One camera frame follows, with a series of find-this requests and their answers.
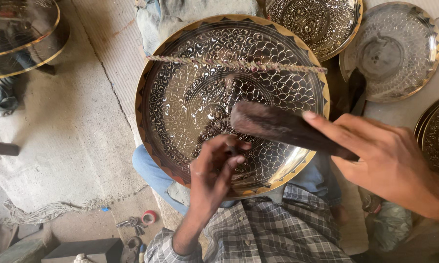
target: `twisted rope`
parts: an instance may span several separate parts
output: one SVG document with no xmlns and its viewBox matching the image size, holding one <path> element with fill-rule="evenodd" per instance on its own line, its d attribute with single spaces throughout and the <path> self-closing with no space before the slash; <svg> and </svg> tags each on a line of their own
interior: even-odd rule
<svg viewBox="0 0 439 263">
<path fill-rule="evenodd" d="M 327 68 L 324 67 L 285 65 L 280 63 L 246 62 L 245 60 L 219 60 L 219 59 L 204 59 L 204 58 L 193 59 L 188 57 L 164 57 L 164 56 L 147 56 L 146 58 L 152 61 L 177 62 L 181 64 L 206 64 L 210 66 L 248 68 L 251 69 L 252 72 L 267 71 L 272 69 L 314 72 L 314 73 L 323 73 L 323 74 L 327 74 L 328 72 Z"/>
</svg>

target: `fingernail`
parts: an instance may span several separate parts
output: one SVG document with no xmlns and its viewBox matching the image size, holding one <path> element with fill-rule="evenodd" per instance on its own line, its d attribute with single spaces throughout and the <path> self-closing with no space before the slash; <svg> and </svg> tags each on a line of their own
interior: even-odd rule
<svg viewBox="0 0 439 263">
<path fill-rule="evenodd" d="M 239 156 L 239 157 L 237 157 L 236 162 L 243 163 L 245 160 L 246 160 L 246 158 L 244 156 Z"/>
<path fill-rule="evenodd" d="M 304 111 L 304 113 L 302 114 L 302 117 L 304 119 L 313 120 L 317 117 L 317 115 L 311 111 Z"/>
</svg>

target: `shirt sleeve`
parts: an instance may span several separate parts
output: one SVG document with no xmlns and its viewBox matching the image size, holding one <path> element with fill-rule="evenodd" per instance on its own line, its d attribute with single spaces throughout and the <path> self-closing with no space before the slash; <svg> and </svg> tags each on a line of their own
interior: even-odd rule
<svg viewBox="0 0 439 263">
<path fill-rule="evenodd" d="M 146 263 L 203 263 L 202 247 L 197 243 L 197 248 L 190 255 L 179 255 L 172 248 L 174 231 L 162 228 L 148 245 L 145 253 Z"/>
</svg>

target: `foot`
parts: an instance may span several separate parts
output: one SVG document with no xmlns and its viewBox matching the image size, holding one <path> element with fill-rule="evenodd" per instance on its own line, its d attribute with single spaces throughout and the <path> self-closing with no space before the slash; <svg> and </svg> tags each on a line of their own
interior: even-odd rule
<svg viewBox="0 0 439 263">
<path fill-rule="evenodd" d="M 349 222 L 349 214 L 343 205 L 330 207 L 330 212 L 332 212 L 333 218 L 339 226 L 343 226 Z"/>
</svg>

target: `floor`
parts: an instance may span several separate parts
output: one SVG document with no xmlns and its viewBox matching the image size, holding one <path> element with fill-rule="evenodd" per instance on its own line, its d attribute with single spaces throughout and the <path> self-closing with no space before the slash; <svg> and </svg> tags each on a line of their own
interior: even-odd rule
<svg viewBox="0 0 439 263">
<path fill-rule="evenodd" d="M 367 0 L 366 6 L 387 1 Z M 439 1 L 428 5 L 425 0 L 408 2 L 424 7 L 439 18 Z M 72 27 L 69 44 L 52 62 L 58 75 L 29 72 L 25 76 L 29 84 L 19 94 L 22 102 L 19 110 L 11 118 L 0 120 L 0 127 L 7 130 L 0 133 L 0 141 L 21 144 L 26 157 L 22 162 L 0 159 L 0 217 L 6 212 L 1 204 L 8 197 L 28 212 L 55 201 L 81 204 L 89 198 L 114 197 L 116 201 L 110 204 L 110 211 L 66 213 L 44 227 L 51 229 L 59 242 L 115 236 L 127 240 L 135 234 L 134 230 L 116 229 L 115 224 L 150 209 L 158 213 L 160 220 L 142 236 L 143 242 L 148 243 L 161 227 L 175 229 L 182 216 L 175 211 L 160 211 L 158 204 L 165 207 L 165 202 L 156 199 L 130 163 L 131 153 L 140 144 L 133 98 L 143 67 L 133 1 L 60 0 L 58 3 Z M 439 69 L 430 85 L 439 87 Z M 420 92 L 411 100 L 400 102 L 402 105 L 373 105 L 369 114 L 387 123 L 405 121 L 410 126 L 417 120 L 413 111 L 419 111 L 420 115 L 427 107 L 428 102 L 418 101 L 422 96 Z M 380 115 L 381 107 L 387 114 Z M 395 114 L 400 109 L 403 113 Z M 81 160 L 86 160 L 85 165 L 80 164 Z M 70 170 L 62 169 L 69 163 Z M 67 188 L 49 188 L 50 185 Z M 130 196 L 117 201 L 121 193 Z M 9 236 L 10 231 L 0 226 L 0 250 Z M 413 259 L 427 262 L 430 259 L 426 255 L 438 251 L 439 226 L 422 232 L 393 253 L 372 256 L 384 262 Z"/>
</svg>

